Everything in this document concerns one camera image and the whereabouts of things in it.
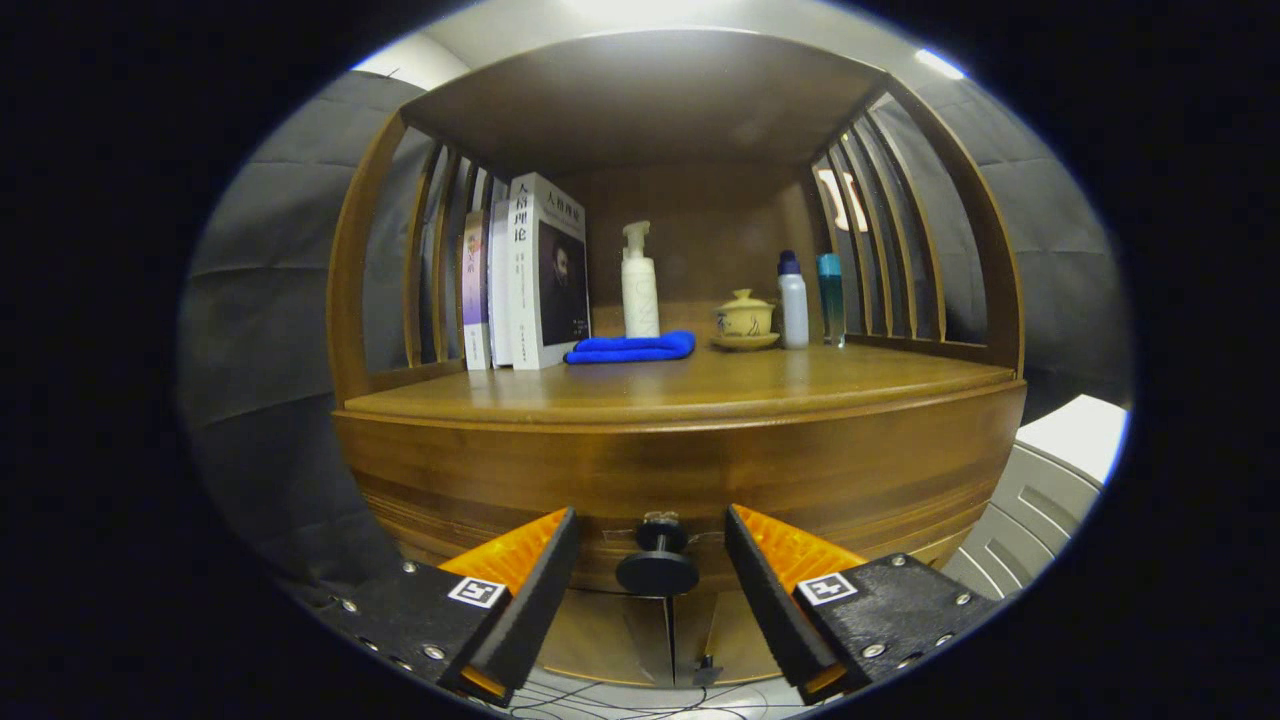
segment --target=wooden shelf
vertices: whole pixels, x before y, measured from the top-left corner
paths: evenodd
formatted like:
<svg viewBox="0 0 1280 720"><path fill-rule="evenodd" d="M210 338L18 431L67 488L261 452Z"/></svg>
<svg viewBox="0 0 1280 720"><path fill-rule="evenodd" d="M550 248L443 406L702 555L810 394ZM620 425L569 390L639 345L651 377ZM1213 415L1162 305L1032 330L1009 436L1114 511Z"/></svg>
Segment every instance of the wooden shelf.
<svg viewBox="0 0 1280 720"><path fill-rule="evenodd" d="M403 111L506 178L699 161L808 167L882 74L741 31L625 32L516 55Z"/></svg>
<svg viewBox="0 0 1280 720"><path fill-rule="evenodd" d="M348 413L484 424L723 423L823 414L997 384L1012 370L879 347L457 373L347 401Z"/></svg>

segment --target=portrait on book cover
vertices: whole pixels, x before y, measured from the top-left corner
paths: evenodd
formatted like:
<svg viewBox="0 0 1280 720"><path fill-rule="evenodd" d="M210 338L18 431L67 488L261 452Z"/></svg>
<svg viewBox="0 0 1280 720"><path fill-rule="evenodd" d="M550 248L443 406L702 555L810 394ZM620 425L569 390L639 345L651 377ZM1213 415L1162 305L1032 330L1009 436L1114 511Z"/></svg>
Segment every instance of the portrait on book cover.
<svg viewBox="0 0 1280 720"><path fill-rule="evenodd" d="M543 345L586 340L586 247L539 222L538 255Z"/></svg>

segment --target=lotion bottle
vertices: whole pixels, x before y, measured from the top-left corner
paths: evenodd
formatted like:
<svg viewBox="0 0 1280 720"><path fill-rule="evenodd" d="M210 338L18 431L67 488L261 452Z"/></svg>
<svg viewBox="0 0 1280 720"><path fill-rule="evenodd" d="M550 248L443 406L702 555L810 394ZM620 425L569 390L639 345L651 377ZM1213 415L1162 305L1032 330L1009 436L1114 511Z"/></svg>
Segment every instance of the lotion bottle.
<svg viewBox="0 0 1280 720"><path fill-rule="evenodd" d="M644 256L644 236L649 220L622 228L627 246L622 249L622 316L627 337L658 337L658 283L653 258Z"/></svg>
<svg viewBox="0 0 1280 720"><path fill-rule="evenodd" d="M778 259L778 290L782 293L782 346L787 350L809 347L809 297L796 254L783 250Z"/></svg>

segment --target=blue towel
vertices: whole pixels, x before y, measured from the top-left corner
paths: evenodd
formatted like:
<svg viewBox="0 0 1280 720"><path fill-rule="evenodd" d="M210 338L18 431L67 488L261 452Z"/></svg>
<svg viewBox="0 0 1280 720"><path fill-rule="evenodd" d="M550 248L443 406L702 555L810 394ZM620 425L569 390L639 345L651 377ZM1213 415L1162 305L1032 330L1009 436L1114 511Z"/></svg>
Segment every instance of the blue towel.
<svg viewBox="0 0 1280 720"><path fill-rule="evenodd" d="M694 333L673 331L659 337L590 337L564 355L570 365L680 360L694 351Z"/></svg>

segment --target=white book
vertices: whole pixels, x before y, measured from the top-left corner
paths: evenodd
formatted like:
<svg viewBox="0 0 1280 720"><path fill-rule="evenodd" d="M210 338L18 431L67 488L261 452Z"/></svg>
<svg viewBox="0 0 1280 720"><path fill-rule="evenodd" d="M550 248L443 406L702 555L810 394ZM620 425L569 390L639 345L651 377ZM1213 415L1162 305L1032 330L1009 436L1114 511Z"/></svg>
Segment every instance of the white book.
<svg viewBox="0 0 1280 720"><path fill-rule="evenodd" d="M489 340L494 368L511 365L511 234L507 232L508 200L493 204L489 219Z"/></svg>
<svg viewBox="0 0 1280 720"><path fill-rule="evenodd" d="M538 370L591 336L586 211L538 173L511 181L512 366Z"/></svg>
<svg viewBox="0 0 1280 720"><path fill-rule="evenodd" d="M484 210L467 213L458 255L462 259L462 346L467 370L489 369L488 225Z"/></svg>

